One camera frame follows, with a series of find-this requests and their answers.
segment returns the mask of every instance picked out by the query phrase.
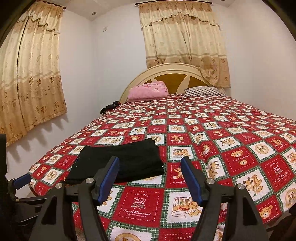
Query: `blue gripper pad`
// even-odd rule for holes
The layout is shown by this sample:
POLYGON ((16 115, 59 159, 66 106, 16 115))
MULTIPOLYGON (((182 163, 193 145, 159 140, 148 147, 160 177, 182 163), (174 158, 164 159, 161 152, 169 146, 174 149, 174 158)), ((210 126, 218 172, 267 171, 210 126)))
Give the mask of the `blue gripper pad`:
POLYGON ((192 200, 194 202, 197 202, 197 204, 202 207, 203 200, 202 200, 202 196, 201 196, 201 187, 198 184, 198 182, 193 174, 192 168, 195 169, 195 167, 191 163, 190 159, 188 157, 183 157, 181 159, 181 171, 182 171, 183 177, 184 177, 185 182, 188 186, 192 200))
POLYGON ((98 202, 102 205, 105 202, 110 194, 110 190, 115 182, 117 173, 119 171, 119 158, 116 157, 110 166, 107 174, 100 185, 100 193, 98 197, 98 202))
POLYGON ((31 178, 30 174, 27 173, 27 174, 22 175, 21 177, 15 179, 13 181, 13 186, 15 189, 19 190, 23 186, 29 184, 31 180, 32 180, 32 178, 31 178))

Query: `pink folded blanket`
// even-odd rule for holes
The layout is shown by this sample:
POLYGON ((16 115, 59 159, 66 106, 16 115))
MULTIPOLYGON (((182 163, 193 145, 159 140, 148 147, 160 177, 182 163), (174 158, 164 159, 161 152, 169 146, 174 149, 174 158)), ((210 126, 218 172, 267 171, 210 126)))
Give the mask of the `pink folded blanket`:
POLYGON ((128 101, 135 102, 146 99, 164 98, 169 95, 163 81, 134 86, 128 94, 128 101))

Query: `red and white patterned bedspread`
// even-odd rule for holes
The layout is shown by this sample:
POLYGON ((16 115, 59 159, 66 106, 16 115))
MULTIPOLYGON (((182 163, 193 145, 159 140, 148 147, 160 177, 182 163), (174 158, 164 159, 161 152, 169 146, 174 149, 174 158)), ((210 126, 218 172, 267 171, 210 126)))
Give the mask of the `red and white patterned bedspread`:
MULTIPOLYGON (((98 207, 110 240, 187 240, 202 208, 192 201, 180 171, 188 156, 224 185, 243 183, 263 222, 296 202, 296 123, 229 97, 185 97, 125 103, 49 151, 29 171, 38 195, 63 180, 85 145, 121 145, 153 138, 165 174, 115 184, 98 207)), ((78 205, 75 224, 81 227, 78 205)), ((221 206, 216 238, 223 230, 221 206)))

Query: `curved cream headboard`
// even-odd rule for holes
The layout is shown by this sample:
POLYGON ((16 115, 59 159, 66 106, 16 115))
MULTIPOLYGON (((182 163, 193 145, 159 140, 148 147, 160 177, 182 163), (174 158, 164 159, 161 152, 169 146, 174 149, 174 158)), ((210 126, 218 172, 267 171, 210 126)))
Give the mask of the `curved cream headboard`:
POLYGON ((129 90, 145 83, 163 81, 170 94, 185 93, 184 89, 195 86, 212 86, 202 77, 197 67, 190 64, 167 63, 153 66, 138 75, 125 89, 120 103, 126 102, 129 90))

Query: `floral curtain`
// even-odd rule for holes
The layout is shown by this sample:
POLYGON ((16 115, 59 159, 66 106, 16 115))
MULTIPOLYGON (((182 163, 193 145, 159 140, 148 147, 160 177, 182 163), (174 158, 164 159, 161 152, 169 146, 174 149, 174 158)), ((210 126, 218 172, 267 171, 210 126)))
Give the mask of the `floral curtain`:
POLYGON ((35 2, 0 48, 0 133, 7 144, 67 112, 59 71, 62 7, 35 2))
POLYGON ((162 63, 197 66, 216 87, 230 87, 226 50, 208 3, 160 1, 140 4, 147 68, 162 63))

